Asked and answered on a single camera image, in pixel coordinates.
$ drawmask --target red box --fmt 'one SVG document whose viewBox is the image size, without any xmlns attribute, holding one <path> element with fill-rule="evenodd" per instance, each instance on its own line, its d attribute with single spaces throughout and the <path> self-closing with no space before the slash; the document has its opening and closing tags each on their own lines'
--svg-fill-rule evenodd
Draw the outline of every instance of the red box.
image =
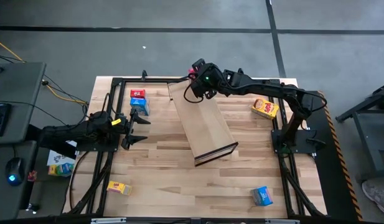
<svg viewBox="0 0 384 224">
<path fill-rule="evenodd" d="M 131 97 L 146 99 L 145 90 L 131 90 Z"/>
</svg>

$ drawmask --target blue box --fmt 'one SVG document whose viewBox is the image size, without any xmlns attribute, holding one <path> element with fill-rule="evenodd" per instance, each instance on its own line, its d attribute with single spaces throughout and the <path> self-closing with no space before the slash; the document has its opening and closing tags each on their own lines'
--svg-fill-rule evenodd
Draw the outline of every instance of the blue box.
<svg viewBox="0 0 384 224">
<path fill-rule="evenodd" d="M 273 204 L 272 198 L 266 186 L 251 190 L 255 205 L 267 206 Z"/>
<path fill-rule="evenodd" d="M 132 108 L 139 113 L 139 115 L 149 116 L 149 100 L 140 99 L 140 98 L 131 98 L 131 102 L 129 103 Z"/>
</svg>

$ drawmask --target wooden table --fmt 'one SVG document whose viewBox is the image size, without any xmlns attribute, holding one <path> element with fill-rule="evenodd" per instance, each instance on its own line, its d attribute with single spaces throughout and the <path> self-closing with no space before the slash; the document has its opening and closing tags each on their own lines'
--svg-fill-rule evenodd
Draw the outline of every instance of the wooden table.
<svg viewBox="0 0 384 224">
<path fill-rule="evenodd" d="M 113 77 L 97 77 L 90 101 L 90 112 L 101 110 Z M 294 78 L 281 78 L 297 85 Z M 135 124 L 135 134 L 149 138 L 115 153 L 110 180 L 133 186 L 130 196 L 108 192 L 105 216 L 108 217 L 222 217 L 286 218 L 279 162 L 273 153 L 272 122 L 250 111 L 257 95 L 217 95 L 214 99 L 225 118 L 238 147 L 233 154 L 200 167 L 194 157 L 175 105 L 169 99 L 167 84 L 129 83 L 123 110 L 128 114 L 130 89 L 145 89 L 150 99 L 150 125 Z M 291 111 L 286 104 L 286 113 Z M 79 165 L 73 183 L 76 204 L 91 184 L 96 153 L 91 152 Z M 306 195 L 322 213 L 326 213 L 319 176 L 313 158 L 295 155 L 299 181 Z M 273 204 L 254 205 L 250 190 L 268 186 Z M 94 211 L 100 197 L 96 191 Z M 297 212 L 294 190 L 293 209 Z M 64 212 L 69 211 L 68 198 Z"/>
</svg>

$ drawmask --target sneaker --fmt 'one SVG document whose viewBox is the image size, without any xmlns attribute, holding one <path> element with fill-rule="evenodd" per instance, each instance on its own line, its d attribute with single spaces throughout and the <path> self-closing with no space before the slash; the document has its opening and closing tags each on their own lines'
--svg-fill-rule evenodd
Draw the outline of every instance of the sneaker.
<svg viewBox="0 0 384 224">
<path fill-rule="evenodd" d="M 374 201 L 377 207 L 384 213 L 384 190 L 378 189 L 369 180 L 362 183 L 362 190 L 366 197 Z"/>
</svg>

